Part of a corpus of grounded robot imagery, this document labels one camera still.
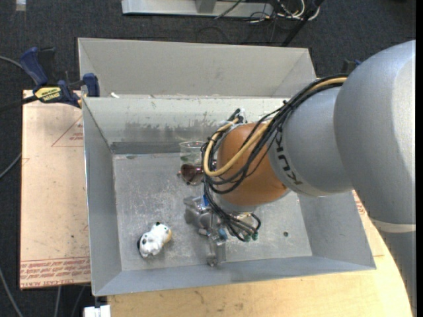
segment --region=white toy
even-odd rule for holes
[[[163,223],[156,222],[149,232],[144,233],[138,240],[138,250],[143,258],[157,255],[161,248],[172,238],[172,230]]]

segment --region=cable bundle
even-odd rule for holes
[[[282,107],[260,118],[249,133],[248,137],[244,140],[237,154],[235,154],[228,163],[217,170],[215,154],[219,149],[221,142],[225,139],[225,136],[230,132],[231,127],[233,127],[236,123],[242,123],[243,118],[240,115],[241,111],[236,110],[228,119],[228,123],[220,127],[211,137],[209,137],[208,142],[202,147],[204,193],[210,207],[216,215],[220,217],[233,236],[236,236],[239,240],[244,242],[249,240],[249,238],[246,239],[245,236],[256,236],[261,225],[260,219],[254,213],[251,213],[251,216],[257,223],[255,227],[241,222],[234,214],[227,213],[215,202],[213,193],[227,194],[236,189],[242,181],[245,180],[245,178],[248,178],[252,173],[254,173],[258,165],[262,162],[262,159],[275,140],[276,132],[281,129],[289,115],[309,97],[321,92],[322,90],[338,87],[342,85],[346,79],[347,75],[333,75],[323,79],[318,79],[301,90],[289,101],[284,102]],[[242,167],[240,167],[232,176],[224,178],[223,175],[233,167],[233,165],[240,159],[241,155],[243,155],[249,147],[252,147],[253,144],[255,145],[252,148],[246,163],[244,163],[244,165],[242,165]],[[263,154],[254,170],[249,172],[252,162],[257,158],[265,145],[267,145],[266,153]],[[230,186],[224,190],[219,189],[219,186],[222,185]],[[244,234],[237,232],[236,228],[242,230]]]

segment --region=yellow clamp label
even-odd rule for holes
[[[35,92],[35,96],[40,100],[47,102],[60,97],[60,88],[58,87],[42,87]]]

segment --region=cardboard sheet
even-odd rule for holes
[[[20,288],[91,280],[80,109],[23,107]]]

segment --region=dark carpet floor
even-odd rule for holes
[[[26,12],[16,12],[16,0],[0,0],[0,55],[18,59],[32,46],[55,46],[57,69],[68,71],[74,81],[78,37],[280,46],[293,25],[287,20],[250,26],[230,18],[123,16],[121,0],[27,0]],[[415,37],[416,0],[326,0],[320,15],[289,46],[309,48],[322,77],[339,73],[344,59],[362,61]],[[31,87],[19,68],[0,61],[1,104],[19,100],[20,91]],[[20,153],[21,117],[19,108],[0,114],[0,173]],[[57,289],[19,290],[19,217],[17,164],[0,179],[0,267],[24,316],[52,316]],[[63,287],[59,316],[71,314],[80,292],[77,285]],[[85,289],[79,305],[93,303]],[[15,316],[2,286],[0,316]]]

